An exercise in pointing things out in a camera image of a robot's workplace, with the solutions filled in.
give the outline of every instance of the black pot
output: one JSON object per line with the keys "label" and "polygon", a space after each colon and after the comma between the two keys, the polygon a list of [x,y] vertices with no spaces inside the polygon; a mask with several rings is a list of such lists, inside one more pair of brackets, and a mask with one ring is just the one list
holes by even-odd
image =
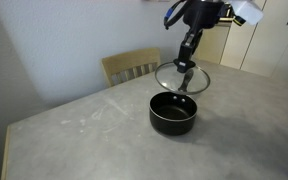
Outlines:
{"label": "black pot", "polygon": [[167,135],[189,132],[196,118],[197,105],[185,95],[164,92],[155,95],[150,102],[152,126]]}

